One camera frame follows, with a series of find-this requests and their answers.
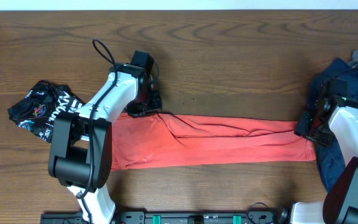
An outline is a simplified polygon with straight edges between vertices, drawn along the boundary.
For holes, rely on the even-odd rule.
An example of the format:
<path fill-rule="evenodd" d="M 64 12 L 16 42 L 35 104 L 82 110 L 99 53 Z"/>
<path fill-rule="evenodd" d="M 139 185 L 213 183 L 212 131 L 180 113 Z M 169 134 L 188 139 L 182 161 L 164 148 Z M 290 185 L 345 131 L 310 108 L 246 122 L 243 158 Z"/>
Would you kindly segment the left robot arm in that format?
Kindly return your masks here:
<path fill-rule="evenodd" d="M 112 165 L 112 126 L 123 110 L 148 116 L 162 107 L 151 75 L 155 62 L 111 67 L 97 94 L 74 113 L 55 118 L 48 173 L 77 198 L 86 223 L 112 223 L 116 205 L 106 185 Z"/>

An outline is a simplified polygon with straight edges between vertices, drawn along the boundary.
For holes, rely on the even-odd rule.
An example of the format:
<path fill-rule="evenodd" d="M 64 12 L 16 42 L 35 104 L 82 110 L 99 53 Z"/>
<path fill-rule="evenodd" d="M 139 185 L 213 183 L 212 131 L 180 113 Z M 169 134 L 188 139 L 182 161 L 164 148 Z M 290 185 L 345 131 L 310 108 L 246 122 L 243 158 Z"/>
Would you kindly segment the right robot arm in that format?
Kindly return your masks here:
<path fill-rule="evenodd" d="M 290 223 L 358 223 L 358 108 L 337 106 L 328 119 L 346 167 L 322 202 L 297 202 Z"/>

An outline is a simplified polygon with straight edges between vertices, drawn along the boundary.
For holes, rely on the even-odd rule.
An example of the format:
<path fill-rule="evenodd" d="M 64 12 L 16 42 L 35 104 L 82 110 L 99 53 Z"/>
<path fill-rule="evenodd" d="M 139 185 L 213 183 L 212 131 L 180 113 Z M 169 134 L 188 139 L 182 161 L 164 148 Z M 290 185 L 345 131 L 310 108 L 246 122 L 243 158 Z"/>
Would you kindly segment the red printed t-shirt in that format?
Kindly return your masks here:
<path fill-rule="evenodd" d="M 122 113 L 112 127 L 113 171 L 206 164 L 313 161 L 296 122 L 158 113 Z"/>

